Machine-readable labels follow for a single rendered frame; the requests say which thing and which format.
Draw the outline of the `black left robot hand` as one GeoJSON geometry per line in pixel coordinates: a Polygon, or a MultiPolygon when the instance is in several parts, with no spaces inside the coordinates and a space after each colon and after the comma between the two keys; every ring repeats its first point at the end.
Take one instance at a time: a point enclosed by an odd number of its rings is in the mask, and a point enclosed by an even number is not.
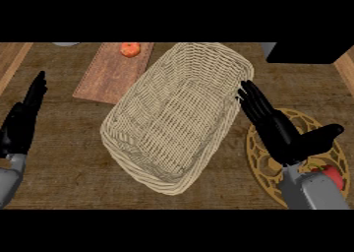
{"type": "Polygon", "coordinates": [[[40,71],[25,99],[15,103],[0,128],[0,158],[30,151],[46,91],[45,71],[40,71]]]}

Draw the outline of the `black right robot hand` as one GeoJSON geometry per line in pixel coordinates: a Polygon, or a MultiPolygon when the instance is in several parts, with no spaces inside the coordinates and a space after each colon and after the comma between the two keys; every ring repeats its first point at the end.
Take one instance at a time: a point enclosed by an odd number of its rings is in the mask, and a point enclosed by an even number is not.
{"type": "Polygon", "coordinates": [[[241,82],[237,100],[256,127],[271,157],[281,165],[294,165],[310,156],[331,150],[334,140],[344,132],[340,124],[328,124],[302,134],[291,119],[273,107],[251,81],[241,82]]]}

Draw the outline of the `gold openwork round placemat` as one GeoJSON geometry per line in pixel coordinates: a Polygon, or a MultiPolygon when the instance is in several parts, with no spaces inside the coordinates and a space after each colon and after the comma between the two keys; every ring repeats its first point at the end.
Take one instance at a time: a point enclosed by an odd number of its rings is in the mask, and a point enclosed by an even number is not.
{"type": "MultiPolygon", "coordinates": [[[[303,112],[290,108],[281,108],[281,111],[287,114],[302,134],[322,127],[322,124],[303,112]]],[[[284,180],[282,165],[271,157],[254,125],[250,125],[248,128],[245,148],[248,163],[257,182],[273,200],[287,208],[288,205],[279,188],[279,183],[284,180]]],[[[327,153],[309,157],[300,168],[300,172],[310,172],[316,165],[333,165],[337,168],[343,178],[341,195],[347,197],[352,177],[346,153],[338,142],[333,143],[333,148],[327,153]]]]}

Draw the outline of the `pale wicker basket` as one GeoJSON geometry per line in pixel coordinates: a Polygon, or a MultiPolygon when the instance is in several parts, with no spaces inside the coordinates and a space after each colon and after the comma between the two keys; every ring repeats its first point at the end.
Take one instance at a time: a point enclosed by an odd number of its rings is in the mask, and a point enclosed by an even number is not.
{"type": "Polygon", "coordinates": [[[219,42],[179,42],[148,68],[101,127],[105,148],[132,178],[185,193],[210,163],[254,78],[245,57],[219,42]]]}

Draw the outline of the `black box appliance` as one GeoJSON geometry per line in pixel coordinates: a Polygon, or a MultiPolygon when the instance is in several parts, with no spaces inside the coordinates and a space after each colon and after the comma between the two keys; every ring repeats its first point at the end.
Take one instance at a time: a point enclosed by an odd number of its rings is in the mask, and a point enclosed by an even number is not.
{"type": "Polygon", "coordinates": [[[354,42],[262,42],[269,63],[331,64],[354,42]]]}

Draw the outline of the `brown wooden cutting board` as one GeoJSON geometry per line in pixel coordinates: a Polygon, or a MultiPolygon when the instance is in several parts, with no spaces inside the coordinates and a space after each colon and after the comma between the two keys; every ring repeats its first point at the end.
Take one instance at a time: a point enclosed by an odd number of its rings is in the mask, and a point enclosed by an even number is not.
{"type": "Polygon", "coordinates": [[[144,42],[139,55],[129,58],[120,42],[104,42],[73,96],[117,104],[145,72],[152,48],[154,43],[144,42]]]}

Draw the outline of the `orange round fruit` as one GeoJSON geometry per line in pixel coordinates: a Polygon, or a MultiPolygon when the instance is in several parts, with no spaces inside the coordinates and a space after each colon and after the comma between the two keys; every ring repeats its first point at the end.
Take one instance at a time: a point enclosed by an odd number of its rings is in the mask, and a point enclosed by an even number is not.
{"type": "Polygon", "coordinates": [[[126,57],[136,57],[141,54],[141,43],[139,42],[124,42],[121,44],[121,54],[126,57]]]}

